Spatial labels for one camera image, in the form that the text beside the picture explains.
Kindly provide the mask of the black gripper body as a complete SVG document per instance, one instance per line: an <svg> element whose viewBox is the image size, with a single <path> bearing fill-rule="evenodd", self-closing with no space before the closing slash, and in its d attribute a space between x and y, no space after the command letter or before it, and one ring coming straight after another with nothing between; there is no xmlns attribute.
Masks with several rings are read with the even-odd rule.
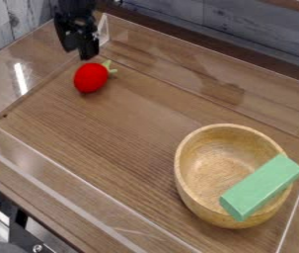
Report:
<svg viewBox="0 0 299 253"><path fill-rule="evenodd" d="M79 31L98 31L95 8L97 0L58 0L54 7L54 25L61 37Z"/></svg>

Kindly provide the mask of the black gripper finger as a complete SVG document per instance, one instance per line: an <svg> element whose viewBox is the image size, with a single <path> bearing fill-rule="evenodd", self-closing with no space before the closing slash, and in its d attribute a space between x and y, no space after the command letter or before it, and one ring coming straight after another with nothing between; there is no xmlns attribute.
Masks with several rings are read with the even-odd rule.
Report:
<svg viewBox="0 0 299 253"><path fill-rule="evenodd" d="M59 22L55 22L54 25L63 49L66 51L74 51L77 49L77 37L70 26Z"/></svg>
<svg viewBox="0 0 299 253"><path fill-rule="evenodd" d="M99 35L97 33L79 31L78 38L78 50L81 59L89 60L99 54Z"/></svg>

